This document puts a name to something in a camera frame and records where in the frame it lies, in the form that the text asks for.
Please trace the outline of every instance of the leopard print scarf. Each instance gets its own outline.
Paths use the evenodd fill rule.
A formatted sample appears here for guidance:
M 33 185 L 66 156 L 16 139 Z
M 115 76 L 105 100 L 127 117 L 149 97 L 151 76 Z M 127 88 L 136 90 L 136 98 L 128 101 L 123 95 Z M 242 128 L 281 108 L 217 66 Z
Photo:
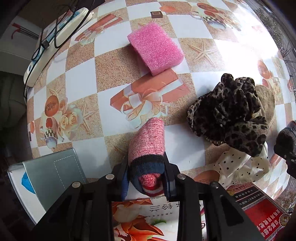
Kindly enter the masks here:
M 197 136 L 226 142 L 255 157 L 261 153 L 268 132 L 265 117 L 252 118 L 259 110 L 254 80 L 234 80 L 231 74 L 223 74 L 213 91 L 191 105 L 187 121 Z

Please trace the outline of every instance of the polka dot fabric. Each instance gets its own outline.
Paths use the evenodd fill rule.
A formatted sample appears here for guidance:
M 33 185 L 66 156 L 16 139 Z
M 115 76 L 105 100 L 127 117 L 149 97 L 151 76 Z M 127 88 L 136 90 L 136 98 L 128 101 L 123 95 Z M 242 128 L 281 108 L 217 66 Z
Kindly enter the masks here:
M 214 170 L 220 173 L 219 183 L 227 189 L 233 184 L 258 181 L 269 171 L 267 151 L 266 142 L 257 157 L 230 148 L 214 164 Z

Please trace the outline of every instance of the tablecloth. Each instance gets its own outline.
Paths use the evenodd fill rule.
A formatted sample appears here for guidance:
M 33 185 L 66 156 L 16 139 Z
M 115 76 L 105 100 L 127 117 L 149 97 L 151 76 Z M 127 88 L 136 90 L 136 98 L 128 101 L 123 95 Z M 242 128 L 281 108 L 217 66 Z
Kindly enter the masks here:
M 161 91 L 153 84 L 144 91 L 130 85 L 149 71 L 127 35 L 149 22 L 159 24 L 185 55 L 172 68 L 178 75 L 175 86 L 165 91 L 165 80 Z M 256 183 L 275 199 L 289 180 L 285 161 L 274 154 L 273 146 L 277 133 L 296 118 L 294 85 L 267 29 L 242 0 L 108 0 L 96 8 L 92 20 L 57 51 L 29 89 L 33 157 L 74 147 L 86 177 L 99 178 L 121 161 L 130 138 L 147 118 L 157 116 L 165 122 L 169 161 L 194 177 L 227 146 L 216 147 L 195 136 L 186 123 L 186 110 L 211 91 L 223 73 L 251 77 L 275 93 L 267 138 L 271 170 Z M 183 92 L 176 94 L 180 86 Z M 152 92 L 159 95 L 157 103 L 147 97 Z M 138 105 L 128 105 L 134 94 Z M 139 111 L 148 102 L 152 108 Z M 56 147 L 46 145 L 49 136 L 57 139 Z

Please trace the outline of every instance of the pink foam block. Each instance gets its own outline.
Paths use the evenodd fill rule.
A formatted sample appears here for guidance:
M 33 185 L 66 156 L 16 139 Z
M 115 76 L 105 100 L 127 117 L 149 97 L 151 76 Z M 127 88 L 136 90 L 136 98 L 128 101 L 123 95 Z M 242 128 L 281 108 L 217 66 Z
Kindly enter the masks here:
M 153 76 L 183 61 L 184 54 L 156 23 L 132 32 L 128 40 L 140 54 Z

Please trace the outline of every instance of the rolled sock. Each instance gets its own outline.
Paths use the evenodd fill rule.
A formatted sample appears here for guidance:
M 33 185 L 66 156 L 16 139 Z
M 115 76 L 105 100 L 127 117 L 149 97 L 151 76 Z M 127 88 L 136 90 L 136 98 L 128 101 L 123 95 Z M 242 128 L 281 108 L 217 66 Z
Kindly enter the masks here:
M 148 196 L 158 196 L 163 193 L 163 184 L 159 173 L 149 173 L 140 176 L 139 182 Z
M 164 122 L 149 119 L 131 140 L 128 150 L 129 179 L 134 187 L 148 196 L 163 193 Z

